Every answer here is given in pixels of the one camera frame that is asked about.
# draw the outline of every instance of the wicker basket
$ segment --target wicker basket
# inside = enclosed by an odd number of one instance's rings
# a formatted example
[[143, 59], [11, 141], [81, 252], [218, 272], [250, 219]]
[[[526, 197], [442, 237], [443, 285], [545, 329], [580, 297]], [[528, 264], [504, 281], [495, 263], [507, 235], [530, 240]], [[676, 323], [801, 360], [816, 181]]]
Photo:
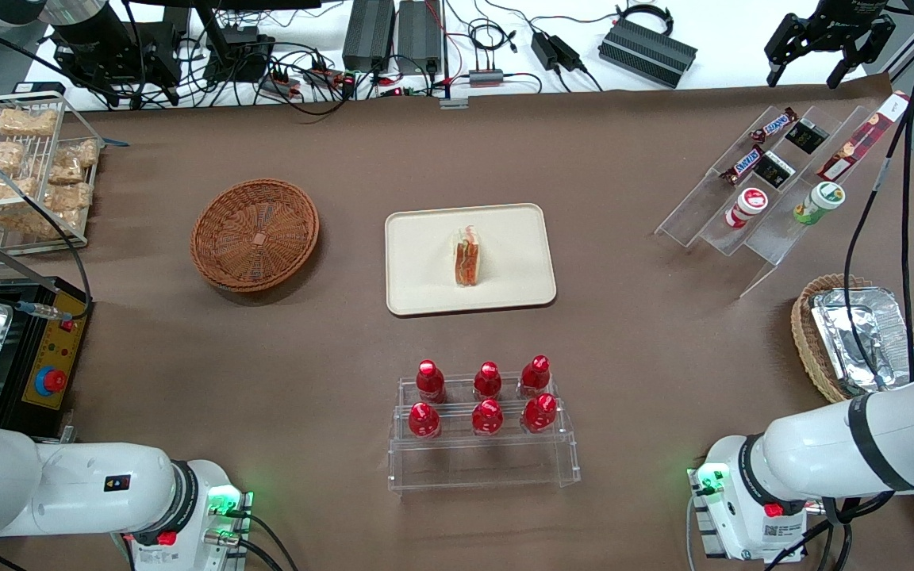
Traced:
[[214, 198], [193, 227], [193, 264], [217, 288], [259, 292], [290, 278], [313, 253], [316, 206], [300, 188], [257, 178]]
[[[820, 276], [802, 289], [802, 293], [799, 293], [799, 297], [792, 304], [792, 337], [795, 339], [795, 347], [799, 350], [802, 366], [805, 367], [816, 390], [830, 402], [845, 400], [851, 395], [845, 393], [838, 379], [835, 379], [831, 360], [823, 341], [820, 340], [820, 333], [816, 331], [816, 321], [813, 321], [813, 315], [809, 313], [809, 297], [825, 289], [844, 288], [844, 279], [844, 274]], [[866, 288], [872, 285], [873, 283], [867, 279], [850, 276], [850, 288]]]

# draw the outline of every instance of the red bottle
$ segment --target red bottle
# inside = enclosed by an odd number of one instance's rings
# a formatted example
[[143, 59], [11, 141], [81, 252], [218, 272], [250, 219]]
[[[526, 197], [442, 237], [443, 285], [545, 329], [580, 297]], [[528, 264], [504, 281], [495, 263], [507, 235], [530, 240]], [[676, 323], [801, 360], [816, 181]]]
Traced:
[[527, 364], [521, 372], [521, 380], [517, 383], [517, 394], [521, 398], [537, 397], [544, 393], [548, 387], [548, 357], [538, 355]]
[[443, 380], [443, 371], [432, 361], [424, 360], [418, 365], [418, 374], [414, 377], [418, 386], [418, 397], [432, 404], [443, 404], [447, 401], [447, 387]]
[[503, 379], [500, 379], [500, 368], [492, 361], [482, 363], [478, 375], [474, 376], [474, 396], [478, 400], [496, 398], [503, 388]]
[[411, 406], [411, 413], [407, 416], [407, 427], [418, 438], [435, 438], [443, 431], [440, 423], [440, 414], [435, 408], [424, 402], [416, 402]]
[[478, 436], [492, 436], [503, 426], [503, 408], [492, 398], [486, 398], [471, 412], [471, 427]]
[[521, 413], [521, 427], [530, 433], [540, 433], [555, 422], [555, 397], [541, 393], [527, 401]]

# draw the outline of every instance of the brown table surface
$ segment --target brown table surface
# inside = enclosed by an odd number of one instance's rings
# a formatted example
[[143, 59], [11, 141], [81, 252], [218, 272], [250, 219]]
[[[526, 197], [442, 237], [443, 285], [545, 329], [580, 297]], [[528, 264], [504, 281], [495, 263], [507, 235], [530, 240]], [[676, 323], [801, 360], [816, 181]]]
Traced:
[[[686, 467], [718, 438], [826, 404], [789, 309], [806, 282], [841, 271], [886, 143], [853, 174], [847, 205], [742, 300], [752, 256], [686, 252], [652, 232], [767, 105], [844, 117], [889, 90], [873, 77], [837, 91], [476, 98], [457, 112], [397, 98], [315, 125], [286, 108], [91, 115], [132, 146], [105, 153], [83, 251], [98, 306], [74, 383], [80, 437], [221, 464], [305, 571], [682, 570]], [[193, 268], [190, 230], [217, 193], [262, 177], [312, 196], [319, 246], [270, 295], [222, 296]], [[893, 166], [853, 271], [895, 290], [900, 180]], [[389, 214], [510, 202], [544, 210], [554, 304], [389, 313]], [[914, 225], [912, 238], [914, 271]], [[76, 282], [65, 255], [37, 267]], [[539, 353], [573, 416], [579, 484], [387, 490], [397, 377], [422, 358], [456, 374]], [[857, 520], [855, 537], [848, 570], [914, 569], [914, 499]], [[695, 550], [701, 570], [762, 568], [705, 560], [699, 538]], [[105, 535], [0, 539], [0, 552], [29, 571], [125, 568]], [[786, 568], [816, 568], [819, 552]]]

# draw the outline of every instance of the red button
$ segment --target red button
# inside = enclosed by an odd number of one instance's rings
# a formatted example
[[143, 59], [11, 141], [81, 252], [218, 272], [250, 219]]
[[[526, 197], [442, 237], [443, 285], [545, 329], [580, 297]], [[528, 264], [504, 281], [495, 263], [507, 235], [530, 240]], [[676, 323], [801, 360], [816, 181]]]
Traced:
[[58, 393], [66, 388], [66, 374], [58, 369], [48, 371], [44, 375], [44, 387], [51, 393]]

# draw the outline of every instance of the yellow panel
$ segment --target yellow panel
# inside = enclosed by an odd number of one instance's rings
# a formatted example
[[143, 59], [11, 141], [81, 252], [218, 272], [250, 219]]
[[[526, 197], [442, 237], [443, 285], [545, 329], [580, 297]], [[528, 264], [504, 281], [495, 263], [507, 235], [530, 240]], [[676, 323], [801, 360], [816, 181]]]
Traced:
[[[69, 296], [68, 293], [58, 292], [54, 305], [73, 315], [83, 311], [83, 303], [76, 300], [75, 297]], [[37, 355], [33, 360], [33, 368], [30, 369], [30, 376], [26, 379], [26, 386], [23, 387], [23, 402], [51, 408], [53, 411], [62, 408], [62, 398], [69, 390], [73, 361], [76, 360], [79, 341], [83, 338], [86, 317], [73, 321], [71, 331], [62, 329], [62, 323], [62, 321], [49, 321], [44, 328], [44, 335], [40, 337], [40, 346], [37, 348]], [[66, 374], [66, 386], [50, 397], [42, 397], [35, 388], [37, 372], [45, 366], [54, 366], [55, 369]]]

